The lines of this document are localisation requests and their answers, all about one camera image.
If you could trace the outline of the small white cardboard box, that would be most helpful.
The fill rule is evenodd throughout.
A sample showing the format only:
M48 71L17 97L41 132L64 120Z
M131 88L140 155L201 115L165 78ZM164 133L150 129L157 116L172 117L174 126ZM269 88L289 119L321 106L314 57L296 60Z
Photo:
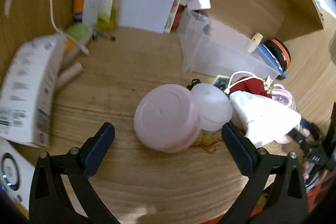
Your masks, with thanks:
M209 10L211 8L210 0L187 0L189 10Z

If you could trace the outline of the cream small bottle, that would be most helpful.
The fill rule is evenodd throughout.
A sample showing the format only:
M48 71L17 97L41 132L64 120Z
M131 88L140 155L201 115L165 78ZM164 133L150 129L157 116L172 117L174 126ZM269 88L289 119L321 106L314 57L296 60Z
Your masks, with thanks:
M249 43L247 52L253 53L256 50L256 48L259 46L259 44L261 43L262 39L263 39L262 34L260 34L259 32L256 32L256 34L254 34L254 36L252 37Z

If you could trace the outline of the pink round plastic container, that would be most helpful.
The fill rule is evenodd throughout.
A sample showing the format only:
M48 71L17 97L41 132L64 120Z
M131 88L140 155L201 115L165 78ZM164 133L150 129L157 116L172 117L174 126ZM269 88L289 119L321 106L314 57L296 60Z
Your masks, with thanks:
M201 114L192 93L177 84L159 86L144 96L134 115L139 141L175 153L189 148L201 132Z

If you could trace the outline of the white drawstring cloth pouch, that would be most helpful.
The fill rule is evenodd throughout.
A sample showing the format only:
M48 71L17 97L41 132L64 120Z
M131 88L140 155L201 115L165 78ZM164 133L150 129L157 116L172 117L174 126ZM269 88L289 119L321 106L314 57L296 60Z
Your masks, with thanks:
M233 108L231 122L257 148L272 143L288 144L287 134L299 129L301 115L265 96L236 91L230 94Z

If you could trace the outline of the white round speaker device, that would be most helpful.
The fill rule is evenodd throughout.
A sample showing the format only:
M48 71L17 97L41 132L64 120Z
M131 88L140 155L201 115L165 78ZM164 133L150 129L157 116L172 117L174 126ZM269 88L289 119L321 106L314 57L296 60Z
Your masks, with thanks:
M28 211L35 167L3 138L0 149L1 184L9 197Z

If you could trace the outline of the green cap lotion bottle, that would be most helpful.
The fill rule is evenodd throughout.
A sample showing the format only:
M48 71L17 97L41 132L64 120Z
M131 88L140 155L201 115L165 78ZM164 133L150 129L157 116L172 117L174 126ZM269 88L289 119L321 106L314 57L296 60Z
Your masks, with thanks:
M87 44L92 40L93 29L82 23L75 23L68 27L64 32L67 36L67 41L61 70L68 67L79 52L89 55Z

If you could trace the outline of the stack of books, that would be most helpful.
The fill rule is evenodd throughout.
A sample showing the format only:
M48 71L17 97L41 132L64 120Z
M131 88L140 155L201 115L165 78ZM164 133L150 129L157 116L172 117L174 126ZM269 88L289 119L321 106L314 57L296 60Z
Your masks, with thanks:
M168 19L166 21L164 33L170 33L176 30L181 20L182 13L187 6L187 0L174 0Z

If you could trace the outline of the orange black round case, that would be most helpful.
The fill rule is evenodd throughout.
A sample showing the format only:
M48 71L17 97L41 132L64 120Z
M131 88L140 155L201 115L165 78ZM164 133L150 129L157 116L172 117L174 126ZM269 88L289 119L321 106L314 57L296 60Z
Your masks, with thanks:
M282 70L285 72L291 63L291 55L285 44L279 39L272 38L268 39L264 45L273 54L273 56L276 57Z

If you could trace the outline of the red cloth pouch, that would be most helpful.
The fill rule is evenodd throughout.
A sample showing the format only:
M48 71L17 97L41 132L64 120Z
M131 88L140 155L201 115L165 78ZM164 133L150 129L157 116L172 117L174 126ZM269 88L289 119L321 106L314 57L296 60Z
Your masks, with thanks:
M233 87L230 87L229 94L232 94L236 91L243 91L259 96L272 98L272 95L266 92L263 80L252 78L244 81L244 79L246 78L247 77L241 77L240 79L238 79L240 83L234 84Z

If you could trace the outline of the translucent white round lid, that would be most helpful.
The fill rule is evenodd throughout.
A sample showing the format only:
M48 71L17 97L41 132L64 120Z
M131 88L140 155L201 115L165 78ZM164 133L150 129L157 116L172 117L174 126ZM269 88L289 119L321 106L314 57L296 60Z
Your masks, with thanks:
M211 84L197 84L191 89L201 113L201 128L215 132L232 118L233 108L227 95Z

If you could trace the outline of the small white tube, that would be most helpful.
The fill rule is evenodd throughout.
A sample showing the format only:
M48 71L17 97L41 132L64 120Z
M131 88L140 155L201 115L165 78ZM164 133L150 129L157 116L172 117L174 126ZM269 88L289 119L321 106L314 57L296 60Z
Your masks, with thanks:
M68 67L66 70L62 71L60 73L58 80L55 85L55 89L58 90L62 88L64 85L68 84L71 82L73 79L78 77L80 73L83 71L83 66L79 63L76 62L70 67Z

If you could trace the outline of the white printed carton box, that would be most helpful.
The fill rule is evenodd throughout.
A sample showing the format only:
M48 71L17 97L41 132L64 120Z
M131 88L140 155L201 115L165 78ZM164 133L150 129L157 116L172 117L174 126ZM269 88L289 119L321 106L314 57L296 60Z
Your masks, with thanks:
M47 147L51 105L66 37L42 36L16 52L1 87L1 137L32 147Z

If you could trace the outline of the black binder clip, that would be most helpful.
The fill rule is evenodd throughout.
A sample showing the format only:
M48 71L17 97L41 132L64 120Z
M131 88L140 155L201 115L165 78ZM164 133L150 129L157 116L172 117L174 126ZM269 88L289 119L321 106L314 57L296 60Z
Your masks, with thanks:
M194 86L196 86L197 84L201 84L201 83L202 82L200 81L200 79L193 79L191 83L187 85L187 89L192 90Z

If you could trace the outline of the clear plastic storage bin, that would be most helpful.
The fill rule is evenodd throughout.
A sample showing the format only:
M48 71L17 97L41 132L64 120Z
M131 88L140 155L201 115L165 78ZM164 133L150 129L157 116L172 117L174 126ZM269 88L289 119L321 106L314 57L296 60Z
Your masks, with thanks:
M259 47L253 53L247 52L251 39L212 18L185 9L177 34L183 72L216 77L248 71L262 79L276 79L279 75Z

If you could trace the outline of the blue patterned pencil pouch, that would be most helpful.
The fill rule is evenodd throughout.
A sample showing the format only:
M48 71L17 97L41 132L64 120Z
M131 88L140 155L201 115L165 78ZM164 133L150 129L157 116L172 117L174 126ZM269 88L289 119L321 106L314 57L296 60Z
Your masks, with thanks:
M272 66L278 71L279 75L277 76L277 79L278 80L286 79L286 75L285 75L279 61L274 56L274 54L270 50L268 50L268 48L266 46L264 46L264 44L259 44L259 48L264 53L264 55L267 57L269 62L272 64Z

